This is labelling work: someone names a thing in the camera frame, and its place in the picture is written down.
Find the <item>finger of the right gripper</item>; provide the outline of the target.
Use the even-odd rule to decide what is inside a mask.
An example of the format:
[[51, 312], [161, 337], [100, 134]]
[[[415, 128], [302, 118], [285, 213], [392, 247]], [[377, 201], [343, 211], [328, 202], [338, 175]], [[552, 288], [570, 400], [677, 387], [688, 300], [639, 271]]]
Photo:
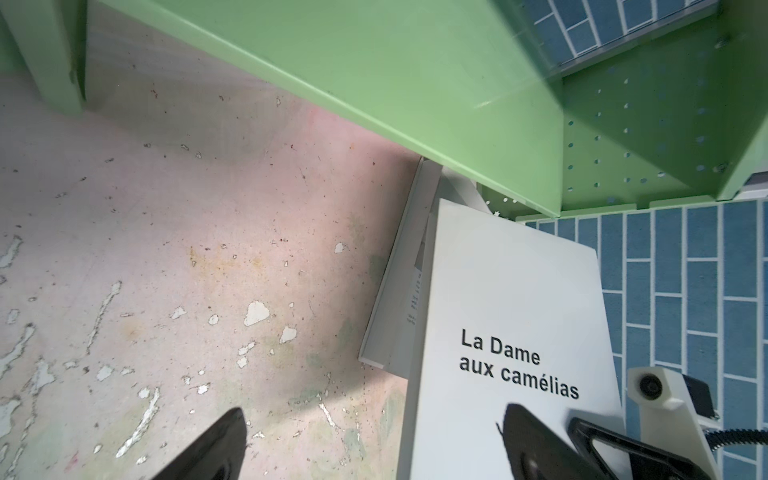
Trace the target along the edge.
[[707, 473], [689, 459], [616, 434], [580, 418], [570, 420], [568, 436], [576, 451], [607, 479], [617, 479], [617, 476], [598, 452], [596, 443], [626, 453], [634, 479], [710, 479]]

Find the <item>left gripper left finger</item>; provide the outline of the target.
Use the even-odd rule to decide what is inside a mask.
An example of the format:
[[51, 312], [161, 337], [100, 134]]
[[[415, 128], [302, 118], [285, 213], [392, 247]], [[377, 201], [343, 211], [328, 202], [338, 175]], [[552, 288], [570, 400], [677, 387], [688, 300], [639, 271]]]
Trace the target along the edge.
[[236, 480], [246, 447], [244, 413], [235, 407], [224, 413], [153, 480]]

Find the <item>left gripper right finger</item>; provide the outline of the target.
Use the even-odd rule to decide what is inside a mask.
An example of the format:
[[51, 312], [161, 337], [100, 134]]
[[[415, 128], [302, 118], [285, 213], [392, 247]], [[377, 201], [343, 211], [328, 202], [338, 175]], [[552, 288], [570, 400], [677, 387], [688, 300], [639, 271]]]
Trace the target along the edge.
[[501, 427], [514, 479], [605, 479], [523, 405], [507, 405]]

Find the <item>white La Dame aux camelias book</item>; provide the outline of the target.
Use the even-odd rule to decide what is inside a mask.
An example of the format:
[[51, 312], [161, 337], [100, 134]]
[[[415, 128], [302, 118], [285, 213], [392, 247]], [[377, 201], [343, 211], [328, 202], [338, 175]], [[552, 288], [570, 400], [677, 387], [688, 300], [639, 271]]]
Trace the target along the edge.
[[510, 478], [512, 403], [624, 433], [596, 251], [448, 200], [430, 234], [398, 477]]

